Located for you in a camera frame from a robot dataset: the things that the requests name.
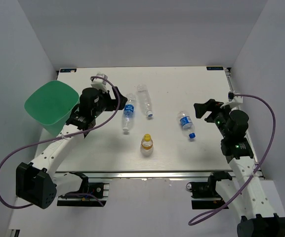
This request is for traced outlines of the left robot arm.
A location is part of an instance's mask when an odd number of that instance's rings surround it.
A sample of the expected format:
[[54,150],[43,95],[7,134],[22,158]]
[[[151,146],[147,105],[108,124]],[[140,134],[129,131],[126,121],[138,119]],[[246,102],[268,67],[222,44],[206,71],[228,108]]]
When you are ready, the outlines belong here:
[[80,101],[71,111],[63,129],[46,149],[29,164],[20,163],[16,169],[16,195],[42,209],[48,208],[59,196],[77,198],[91,196],[88,177],[81,172],[68,172],[55,176],[60,164],[71,150],[92,131],[96,118],[104,111],[123,110],[127,102],[113,88],[115,98],[109,91],[92,87],[82,91]]

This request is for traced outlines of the blue label bottle white cap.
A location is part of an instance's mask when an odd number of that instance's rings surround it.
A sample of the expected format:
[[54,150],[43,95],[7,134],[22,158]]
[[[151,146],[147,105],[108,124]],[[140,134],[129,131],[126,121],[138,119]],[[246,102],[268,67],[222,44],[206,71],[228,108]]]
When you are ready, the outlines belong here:
[[123,109],[122,115],[122,130],[128,134],[134,125],[134,112],[136,107],[136,96],[132,93],[126,95],[127,102]]

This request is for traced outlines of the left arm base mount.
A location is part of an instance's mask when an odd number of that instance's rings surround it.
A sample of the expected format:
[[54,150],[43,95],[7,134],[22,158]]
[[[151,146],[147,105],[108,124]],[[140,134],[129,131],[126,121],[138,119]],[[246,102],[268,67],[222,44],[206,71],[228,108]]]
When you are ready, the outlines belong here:
[[57,190],[57,206],[104,207],[110,184],[90,179],[80,172],[69,172],[54,179]]

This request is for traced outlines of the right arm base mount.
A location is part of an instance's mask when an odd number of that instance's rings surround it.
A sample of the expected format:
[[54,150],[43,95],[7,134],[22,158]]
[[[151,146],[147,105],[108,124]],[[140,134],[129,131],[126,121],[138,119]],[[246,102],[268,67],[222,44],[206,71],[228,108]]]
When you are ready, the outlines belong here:
[[228,172],[217,171],[210,174],[205,182],[189,182],[186,190],[191,195],[193,210],[217,209],[225,204],[224,199],[216,191],[217,181],[230,180],[232,177]]

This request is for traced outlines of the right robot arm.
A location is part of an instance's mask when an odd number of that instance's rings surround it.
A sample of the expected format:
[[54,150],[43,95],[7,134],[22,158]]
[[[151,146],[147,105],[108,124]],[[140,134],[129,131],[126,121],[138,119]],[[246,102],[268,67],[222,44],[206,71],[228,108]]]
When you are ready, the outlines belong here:
[[224,207],[233,211],[238,219],[237,235],[240,237],[284,237],[285,217],[280,217],[271,206],[256,175],[258,167],[252,148],[245,137],[248,115],[236,109],[242,99],[233,99],[226,104],[210,99],[203,104],[195,103],[196,117],[214,123],[222,135],[221,151],[231,167],[239,189],[229,173],[220,171],[210,175],[208,193],[221,196]]

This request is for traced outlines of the clear bottle without label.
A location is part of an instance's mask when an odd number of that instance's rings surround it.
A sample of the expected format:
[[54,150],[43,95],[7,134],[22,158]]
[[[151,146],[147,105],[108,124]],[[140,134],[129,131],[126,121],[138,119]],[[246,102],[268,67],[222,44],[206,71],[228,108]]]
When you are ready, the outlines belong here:
[[153,108],[150,94],[146,85],[140,84],[137,86],[137,96],[143,114],[146,117],[151,118],[153,116]]

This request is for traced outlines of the yellow cap small bottle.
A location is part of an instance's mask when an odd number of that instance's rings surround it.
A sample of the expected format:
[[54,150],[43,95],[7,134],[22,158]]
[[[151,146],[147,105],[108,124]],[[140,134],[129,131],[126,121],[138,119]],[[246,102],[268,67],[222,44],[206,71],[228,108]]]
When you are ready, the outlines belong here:
[[140,152],[143,156],[149,157],[154,150],[154,142],[150,134],[145,134],[142,137],[140,144]]

